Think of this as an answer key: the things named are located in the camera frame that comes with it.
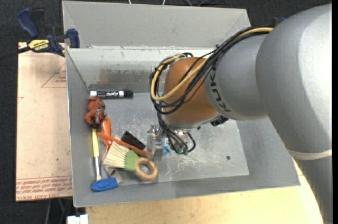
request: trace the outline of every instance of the wooden table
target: wooden table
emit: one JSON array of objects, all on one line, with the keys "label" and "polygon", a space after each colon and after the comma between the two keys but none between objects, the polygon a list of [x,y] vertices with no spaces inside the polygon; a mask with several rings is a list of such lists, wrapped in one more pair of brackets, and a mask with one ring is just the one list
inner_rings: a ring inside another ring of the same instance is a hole
[{"label": "wooden table", "polygon": [[300,186],[203,197],[87,207],[90,224],[320,224],[317,202],[297,167]]}]

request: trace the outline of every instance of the gray robot arm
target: gray robot arm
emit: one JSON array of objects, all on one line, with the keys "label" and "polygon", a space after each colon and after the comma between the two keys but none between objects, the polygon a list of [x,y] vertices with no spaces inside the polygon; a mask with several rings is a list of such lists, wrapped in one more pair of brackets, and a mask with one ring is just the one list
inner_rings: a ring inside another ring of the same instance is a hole
[{"label": "gray robot arm", "polygon": [[223,116],[269,116],[308,178],[323,219],[332,208],[332,5],[281,22],[233,46],[204,81]]}]

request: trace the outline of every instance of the green brush bristles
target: green brush bristles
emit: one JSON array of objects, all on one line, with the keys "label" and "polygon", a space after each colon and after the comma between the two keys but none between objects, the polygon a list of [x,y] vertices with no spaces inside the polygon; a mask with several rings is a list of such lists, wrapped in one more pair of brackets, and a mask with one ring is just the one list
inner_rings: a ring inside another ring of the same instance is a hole
[{"label": "green brush bristles", "polygon": [[138,155],[133,150],[113,142],[103,161],[103,165],[134,171],[136,169],[135,162],[137,159]]},{"label": "green brush bristles", "polygon": [[125,165],[126,165],[125,170],[135,171],[136,170],[135,162],[137,159],[138,159],[138,155],[133,150],[129,150],[125,158]]}]

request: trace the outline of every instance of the marker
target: marker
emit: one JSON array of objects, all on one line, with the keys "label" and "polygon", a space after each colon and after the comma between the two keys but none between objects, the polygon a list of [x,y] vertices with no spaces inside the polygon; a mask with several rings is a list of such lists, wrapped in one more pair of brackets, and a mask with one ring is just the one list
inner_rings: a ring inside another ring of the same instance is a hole
[{"label": "marker", "polygon": [[133,97],[132,91],[91,91],[90,97],[100,98],[121,98],[121,97]]}]

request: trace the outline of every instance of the small hole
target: small hole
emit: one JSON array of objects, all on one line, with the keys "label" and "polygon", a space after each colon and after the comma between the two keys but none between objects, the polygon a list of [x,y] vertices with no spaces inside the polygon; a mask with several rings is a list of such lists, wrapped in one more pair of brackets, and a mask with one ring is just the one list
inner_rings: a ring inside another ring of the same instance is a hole
[{"label": "small hole", "polygon": [[150,170],[146,165],[140,164],[140,165],[139,165],[139,168],[140,168],[141,171],[143,171],[144,173],[146,173],[146,174],[151,174],[151,170]]}]

